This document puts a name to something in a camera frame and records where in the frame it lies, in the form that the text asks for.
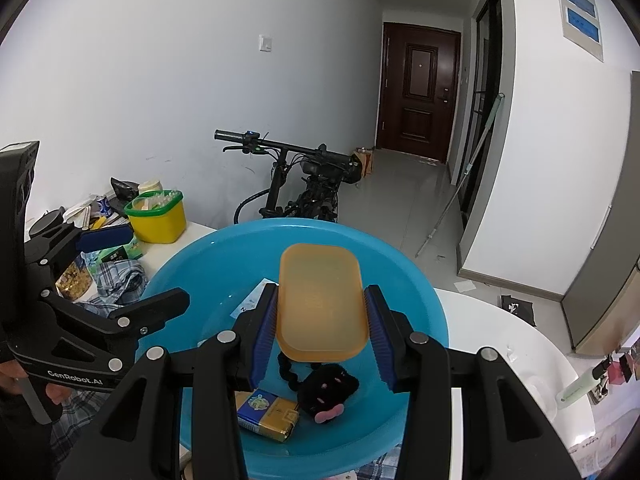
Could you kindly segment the person's left hand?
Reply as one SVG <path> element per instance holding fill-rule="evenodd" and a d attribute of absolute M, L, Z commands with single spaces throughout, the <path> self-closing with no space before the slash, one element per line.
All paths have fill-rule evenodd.
<path fill-rule="evenodd" d="M 71 388 L 40 382 L 38 378 L 30 378 L 20 363 L 15 360 L 6 361 L 0 365 L 0 382 L 3 391 L 9 394 L 23 394 L 26 380 L 29 380 L 35 389 L 43 388 L 47 397 L 56 405 L 66 401 L 73 393 Z"/>

